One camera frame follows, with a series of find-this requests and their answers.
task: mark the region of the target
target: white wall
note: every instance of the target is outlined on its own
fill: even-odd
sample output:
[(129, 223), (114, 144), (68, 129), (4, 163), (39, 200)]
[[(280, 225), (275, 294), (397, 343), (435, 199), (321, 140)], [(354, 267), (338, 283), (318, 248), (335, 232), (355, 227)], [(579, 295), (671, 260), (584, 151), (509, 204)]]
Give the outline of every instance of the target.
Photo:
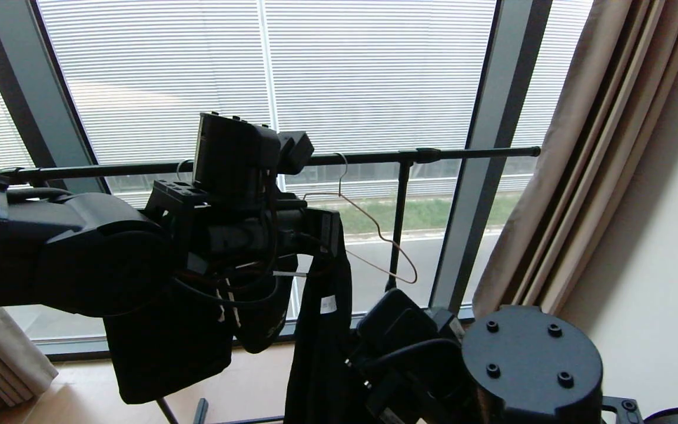
[(678, 406), (678, 76), (622, 204), (562, 317), (603, 356), (604, 394)]

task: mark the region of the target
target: road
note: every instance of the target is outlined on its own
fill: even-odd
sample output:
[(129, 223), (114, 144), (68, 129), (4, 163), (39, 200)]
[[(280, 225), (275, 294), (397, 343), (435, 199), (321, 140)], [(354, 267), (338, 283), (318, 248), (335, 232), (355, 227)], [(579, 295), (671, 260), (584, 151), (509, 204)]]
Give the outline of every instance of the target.
[[(485, 269), (488, 257), (490, 257), (493, 247), (496, 246), (499, 235), (500, 233), (487, 233), (484, 235), (473, 266), (473, 273), (470, 279), (471, 284), (468, 284), (468, 290), (465, 293), (465, 301), (473, 298), (474, 286), (476, 286)], [(404, 290), (418, 305), (428, 305), (442, 243), (443, 237), (438, 236), (407, 239), (401, 244), (417, 268), (418, 280), (414, 285), (400, 281), (398, 282), (398, 287)], [(391, 245), (384, 241), (348, 242), (347, 249), (369, 262), (383, 268), (388, 267)], [(358, 258), (351, 255), (349, 258), (353, 276), (353, 310), (355, 312), (365, 312), (372, 308), (380, 296), (384, 294), (384, 287), (388, 278), (383, 272), (363, 263)], [(309, 267), (310, 257), (301, 255), (299, 269), (307, 270)], [(412, 279), (413, 275), (412, 268), (407, 264), (402, 255), (399, 257), (399, 274), (408, 279)], [(299, 297), (302, 296), (303, 288), (304, 279), (297, 279), (296, 291), (299, 293)], [(295, 306), (294, 301), (296, 300), (293, 300), (293, 305), (290, 307), (290, 316)]]

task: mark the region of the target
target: window frame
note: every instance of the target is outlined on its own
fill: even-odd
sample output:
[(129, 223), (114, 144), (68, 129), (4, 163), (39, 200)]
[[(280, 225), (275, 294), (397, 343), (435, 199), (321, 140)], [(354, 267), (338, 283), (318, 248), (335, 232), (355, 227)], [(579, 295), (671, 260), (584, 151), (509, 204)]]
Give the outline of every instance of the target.
[[(258, 4), (262, 11), (264, 0), (258, 0)], [(467, 140), (463, 140), (465, 148), (511, 146), (550, 10), (551, 0), (497, 0), (470, 131)], [(6, 29), (0, 31), (0, 92), (35, 166), (97, 164), (36, 0), (0, 1), (2, 28)], [(268, 43), (264, 45), (266, 56)], [(40, 89), (46, 86), (48, 95)], [(34, 93), (40, 94), (40, 101), (33, 97)], [(268, 96), (272, 100), (272, 88)], [(272, 118), (276, 121), (277, 111), (273, 109)], [(45, 118), (46, 110), (52, 112), (50, 116), (59, 131), (49, 130), (55, 121)], [(463, 322), (474, 319), (471, 304), (463, 305), (462, 300), (505, 162), (506, 158), (463, 160), (457, 177), (428, 306), (449, 309)], [(103, 177), (64, 180), (61, 186), (76, 193), (110, 193)], [(360, 317), (354, 316), (353, 324)], [(293, 334), (294, 322), (288, 322), (280, 340), (290, 340)], [(41, 339), (35, 343), (51, 359), (108, 357), (105, 336)]]

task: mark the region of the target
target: beige curtain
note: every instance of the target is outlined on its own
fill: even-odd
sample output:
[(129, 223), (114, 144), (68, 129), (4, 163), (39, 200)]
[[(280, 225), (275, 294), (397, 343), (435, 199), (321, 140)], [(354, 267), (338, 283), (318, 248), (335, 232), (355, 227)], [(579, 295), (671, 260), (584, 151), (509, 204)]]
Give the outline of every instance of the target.
[(476, 289), (476, 317), (501, 304), (559, 310), (629, 184), (677, 70), (678, 0), (595, 1), (535, 175)]
[(0, 408), (40, 395), (56, 376), (57, 369), (0, 308)]

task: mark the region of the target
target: hanger hook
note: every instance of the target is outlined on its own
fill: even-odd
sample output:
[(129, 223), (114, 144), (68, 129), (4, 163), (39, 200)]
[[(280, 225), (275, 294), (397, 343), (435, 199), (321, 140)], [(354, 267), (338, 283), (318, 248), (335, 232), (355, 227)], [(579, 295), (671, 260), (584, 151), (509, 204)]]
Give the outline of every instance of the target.
[(339, 155), (340, 158), (344, 159), (344, 174), (339, 177), (339, 196), (341, 197), (341, 180), (347, 175), (347, 172), (350, 170), (350, 162), (347, 161), (347, 156), (344, 153), (334, 153), (334, 155)]

